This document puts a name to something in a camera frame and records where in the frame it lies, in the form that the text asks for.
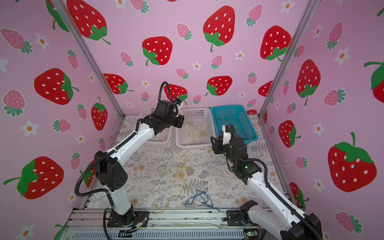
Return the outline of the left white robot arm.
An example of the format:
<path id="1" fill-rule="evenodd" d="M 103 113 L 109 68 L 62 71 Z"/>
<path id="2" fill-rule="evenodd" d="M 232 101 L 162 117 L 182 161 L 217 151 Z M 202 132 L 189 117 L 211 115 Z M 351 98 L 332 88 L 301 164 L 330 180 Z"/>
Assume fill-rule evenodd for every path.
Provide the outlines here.
<path id="1" fill-rule="evenodd" d="M 181 128 L 184 123 L 184 116 L 180 114 L 183 101 L 172 96 L 169 83 L 163 82 L 159 92 L 165 92 L 169 100 L 158 99 L 156 110 L 143 119 L 138 119 L 136 128 L 129 136 L 106 152 L 97 152 L 96 160 L 87 167 L 75 185 L 74 193 L 78 197 L 105 193 L 111 205 L 108 210 L 123 226 L 129 226 L 135 221 L 134 207 L 125 190 L 128 174 L 124 165 L 148 140 L 166 128 Z M 80 185 L 91 170 L 95 170 L 95 176 L 102 188 L 82 193 Z"/>

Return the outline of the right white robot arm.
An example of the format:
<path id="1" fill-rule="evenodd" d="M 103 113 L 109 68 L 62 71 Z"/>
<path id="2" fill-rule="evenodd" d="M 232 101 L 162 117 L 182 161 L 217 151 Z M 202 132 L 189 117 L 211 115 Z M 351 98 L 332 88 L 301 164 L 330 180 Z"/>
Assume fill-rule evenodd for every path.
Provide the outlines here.
<path id="1" fill-rule="evenodd" d="M 250 159 L 242 138 L 211 137 L 213 151 L 224 155 L 229 170 L 255 191 L 268 205 L 263 210 L 255 201 L 245 203 L 241 209 L 246 221 L 259 225 L 278 240 L 320 240 L 322 227 L 319 218 L 306 214 L 288 200 L 268 181 L 268 168 L 259 159 Z"/>

